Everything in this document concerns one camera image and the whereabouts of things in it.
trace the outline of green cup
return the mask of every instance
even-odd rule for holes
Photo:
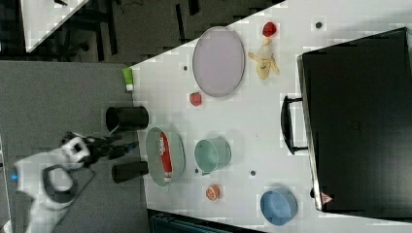
[[[124,68],[121,71],[123,72],[127,91],[133,90],[133,70],[131,68]]]
[[[201,140],[194,149],[194,158],[203,171],[202,175],[208,175],[230,162],[230,146],[225,139]]]

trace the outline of white table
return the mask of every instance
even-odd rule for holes
[[[26,51],[32,52],[55,29],[79,10],[88,0],[63,0],[66,7],[53,0],[20,0]]]
[[[273,43],[280,75],[271,72],[270,79],[261,81],[256,63],[248,57],[243,82],[234,93],[225,98],[203,94],[201,108],[194,108],[189,102],[189,94],[199,90],[191,70],[196,41],[132,66],[136,90],[133,98],[136,106],[143,105],[149,111],[148,129],[161,124],[175,128],[183,140],[187,160],[184,174],[171,183],[168,192],[157,186],[150,175],[145,176],[147,207],[264,232],[412,230],[407,223],[318,212],[309,196],[312,181],[307,152],[291,155],[280,127],[283,97],[300,93],[296,65],[300,54],[412,26],[410,1],[288,0],[227,28],[237,32],[245,51],[256,52],[267,21],[278,25]],[[315,28],[317,21],[324,24],[322,29]],[[304,146],[302,107],[300,103],[293,107],[294,139],[297,146]],[[139,132],[144,159],[147,131]],[[228,140],[232,160],[225,169],[201,177],[194,173],[194,147],[199,140],[214,136]],[[250,175],[252,170],[257,171],[255,177]],[[223,198],[218,202],[205,197],[205,189],[212,183],[223,190]],[[268,223],[259,208],[262,193],[278,185],[288,187],[298,202],[297,216],[282,227]]]

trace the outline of red strawberry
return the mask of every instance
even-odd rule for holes
[[[202,103],[202,96],[199,92],[192,93],[189,96],[190,102],[194,107],[199,106]]]
[[[263,27],[263,36],[270,37],[277,31],[275,24],[273,22],[267,22]]]

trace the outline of gray plate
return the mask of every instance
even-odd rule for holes
[[[193,74],[200,89],[222,97],[236,89],[245,69],[239,37],[224,27],[213,27],[200,37],[193,53]]]

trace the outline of suitcase handle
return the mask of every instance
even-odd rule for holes
[[[285,96],[281,112],[282,134],[284,136],[286,146],[288,146],[288,149],[291,151],[292,154],[299,150],[308,150],[308,147],[295,147],[293,143],[292,118],[289,104],[299,101],[302,101],[302,98],[291,99],[288,97],[288,95]]]

